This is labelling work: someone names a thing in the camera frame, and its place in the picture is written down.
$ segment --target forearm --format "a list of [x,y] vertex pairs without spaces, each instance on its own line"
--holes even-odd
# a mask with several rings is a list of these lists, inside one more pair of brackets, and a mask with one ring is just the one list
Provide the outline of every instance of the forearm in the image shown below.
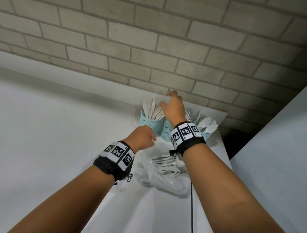
[[189,148],[183,158],[214,232],[283,232],[207,145]]
[[36,207],[9,233],[81,232],[113,183],[112,175],[91,166]]

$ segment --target brick wall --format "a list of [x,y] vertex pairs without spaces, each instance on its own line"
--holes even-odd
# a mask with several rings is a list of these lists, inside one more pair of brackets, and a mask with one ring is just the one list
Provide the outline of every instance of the brick wall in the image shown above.
[[307,84],[306,0],[0,0],[0,50],[227,111],[256,132]]

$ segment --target black cable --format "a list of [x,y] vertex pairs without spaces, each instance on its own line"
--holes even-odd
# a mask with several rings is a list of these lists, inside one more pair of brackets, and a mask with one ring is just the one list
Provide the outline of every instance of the black cable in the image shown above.
[[193,233],[193,189],[191,181],[191,233]]

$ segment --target white countertop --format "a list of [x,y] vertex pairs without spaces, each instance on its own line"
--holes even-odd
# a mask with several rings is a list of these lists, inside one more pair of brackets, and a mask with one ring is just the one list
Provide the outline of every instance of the white countertop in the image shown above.
[[[0,107],[0,232],[7,232],[86,169],[110,142],[126,137],[138,126],[141,109],[2,68]],[[213,109],[199,109],[217,114],[220,121],[225,117]],[[230,166],[218,131],[207,144]],[[124,193],[108,193],[84,232],[191,232],[191,196],[180,199],[140,186],[136,179],[130,185],[133,188]],[[211,232],[195,192],[193,232]]]

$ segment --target white wall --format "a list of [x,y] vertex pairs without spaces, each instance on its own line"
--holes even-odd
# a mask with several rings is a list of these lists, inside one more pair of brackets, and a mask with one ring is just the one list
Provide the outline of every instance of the white wall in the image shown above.
[[231,159],[231,165],[286,232],[306,232],[307,88]]

